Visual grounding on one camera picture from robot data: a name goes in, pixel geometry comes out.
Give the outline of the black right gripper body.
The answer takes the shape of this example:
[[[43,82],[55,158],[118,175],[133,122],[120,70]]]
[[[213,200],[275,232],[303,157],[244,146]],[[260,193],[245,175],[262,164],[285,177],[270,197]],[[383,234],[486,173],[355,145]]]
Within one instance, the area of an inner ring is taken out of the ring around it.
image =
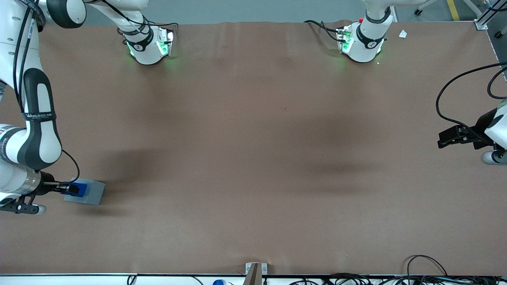
[[[43,196],[49,192],[52,192],[57,186],[57,182],[54,179],[53,175],[43,171],[39,171],[38,173],[40,174],[40,183],[38,185],[38,196]]]

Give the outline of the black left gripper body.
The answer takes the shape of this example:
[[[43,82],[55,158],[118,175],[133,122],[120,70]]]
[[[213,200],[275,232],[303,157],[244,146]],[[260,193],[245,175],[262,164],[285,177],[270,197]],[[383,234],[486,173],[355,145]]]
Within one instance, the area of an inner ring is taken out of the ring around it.
[[[483,114],[480,116],[476,124],[472,127],[472,129],[476,132],[477,135],[480,136],[480,139],[477,139],[477,141],[473,142],[473,146],[475,150],[479,150],[481,148],[485,148],[487,146],[493,146],[494,142],[491,138],[487,137],[485,135],[485,130],[487,127],[491,124],[493,121],[495,115],[496,115],[496,108],[490,110],[489,112]]]

